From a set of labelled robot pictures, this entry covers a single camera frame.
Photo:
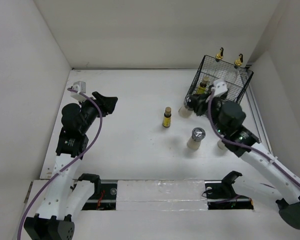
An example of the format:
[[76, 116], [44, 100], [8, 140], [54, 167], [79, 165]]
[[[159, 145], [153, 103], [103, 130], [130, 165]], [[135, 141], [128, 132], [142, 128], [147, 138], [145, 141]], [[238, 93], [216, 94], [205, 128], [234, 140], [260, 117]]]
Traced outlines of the yellow label brown bottle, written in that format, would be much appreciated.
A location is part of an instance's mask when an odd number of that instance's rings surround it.
[[209, 80], [210, 80], [210, 78], [208, 76], [204, 76], [202, 78], [202, 81], [200, 82], [199, 87], [196, 91], [197, 95], [202, 95], [205, 93], [207, 84], [209, 83]]
[[165, 128], [169, 128], [171, 126], [171, 117], [172, 117], [172, 109], [167, 106], [164, 110], [162, 126]]

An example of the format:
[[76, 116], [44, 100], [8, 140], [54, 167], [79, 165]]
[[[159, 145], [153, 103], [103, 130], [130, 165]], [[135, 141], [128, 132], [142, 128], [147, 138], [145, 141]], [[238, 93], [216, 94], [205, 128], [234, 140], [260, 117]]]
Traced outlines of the white powder jar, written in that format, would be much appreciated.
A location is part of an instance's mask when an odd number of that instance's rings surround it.
[[197, 100], [194, 95], [187, 95], [178, 110], [178, 114], [182, 118], [189, 118], [197, 106]]
[[225, 151], [227, 149], [221, 139], [217, 142], [217, 146], [223, 151]]
[[206, 132], [201, 127], [195, 127], [191, 132], [191, 137], [187, 142], [187, 146], [192, 150], [198, 150], [202, 140], [206, 137]]

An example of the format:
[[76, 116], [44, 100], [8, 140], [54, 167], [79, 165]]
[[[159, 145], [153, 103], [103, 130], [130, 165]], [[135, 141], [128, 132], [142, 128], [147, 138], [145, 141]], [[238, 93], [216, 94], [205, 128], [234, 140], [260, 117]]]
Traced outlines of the clear oil bottle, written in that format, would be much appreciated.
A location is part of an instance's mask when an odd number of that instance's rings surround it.
[[214, 60], [211, 62], [211, 64], [208, 67], [207, 74], [209, 78], [212, 80], [212, 77], [215, 77], [215, 74], [220, 66], [220, 61], [224, 57], [224, 48], [220, 47], [219, 51], [216, 53]]

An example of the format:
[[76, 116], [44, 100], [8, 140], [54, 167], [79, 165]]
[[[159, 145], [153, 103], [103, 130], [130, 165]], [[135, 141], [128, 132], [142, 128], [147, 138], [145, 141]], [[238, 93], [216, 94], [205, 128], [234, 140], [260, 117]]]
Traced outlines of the oil bottle with dark contents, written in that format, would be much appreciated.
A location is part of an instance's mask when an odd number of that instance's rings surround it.
[[233, 65], [231, 68], [228, 69], [226, 75], [225, 75], [225, 80], [228, 83], [235, 84], [237, 81], [237, 78], [240, 74], [240, 67], [242, 66], [244, 62], [244, 55], [240, 53], [238, 55], [238, 58], [234, 61]]

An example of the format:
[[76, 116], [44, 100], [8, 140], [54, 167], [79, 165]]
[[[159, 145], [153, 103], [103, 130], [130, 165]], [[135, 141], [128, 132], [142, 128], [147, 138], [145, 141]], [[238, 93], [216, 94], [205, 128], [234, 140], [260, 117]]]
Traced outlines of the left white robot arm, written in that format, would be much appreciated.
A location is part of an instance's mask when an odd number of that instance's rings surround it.
[[92, 141], [87, 131], [95, 119], [103, 120], [115, 110], [118, 98], [103, 96], [97, 91], [92, 97], [71, 90], [77, 103], [69, 103], [61, 110], [62, 128], [58, 137], [52, 177], [28, 204], [17, 230], [21, 239], [25, 230], [32, 240], [71, 240], [74, 219], [89, 198], [101, 194], [99, 175], [83, 173], [75, 186], [73, 180], [84, 154], [94, 145], [101, 132], [99, 127]]

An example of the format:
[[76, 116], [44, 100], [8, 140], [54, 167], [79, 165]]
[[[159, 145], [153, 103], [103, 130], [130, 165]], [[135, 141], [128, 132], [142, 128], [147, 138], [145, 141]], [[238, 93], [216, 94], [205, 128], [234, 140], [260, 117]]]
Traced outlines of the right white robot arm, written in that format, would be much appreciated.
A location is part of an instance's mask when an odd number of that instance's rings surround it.
[[300, 178], [243, 125], [246, 114], [242, 107], [233, 101], [223, 102], [212, 93], [189, 95], [184, 103], [197, 116], [207, 115], [224, 147], [270, 182], [270, 185], [253, 182], [233, 170], [217, 189], [206, 192], [208, 198], [230, 201], [239, 196], [250, 197], [275, 210], [289, 226], [300, 230]]

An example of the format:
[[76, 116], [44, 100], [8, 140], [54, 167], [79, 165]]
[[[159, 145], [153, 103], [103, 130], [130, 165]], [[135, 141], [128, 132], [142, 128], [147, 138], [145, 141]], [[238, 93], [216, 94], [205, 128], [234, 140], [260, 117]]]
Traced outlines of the metal mounting rail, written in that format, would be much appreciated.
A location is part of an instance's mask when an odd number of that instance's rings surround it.
[[253, 210], [244, 196], [214, 198], [218, 180], [104, 180], [99, 192], [83, 206], [94, 211], [207, 211]]

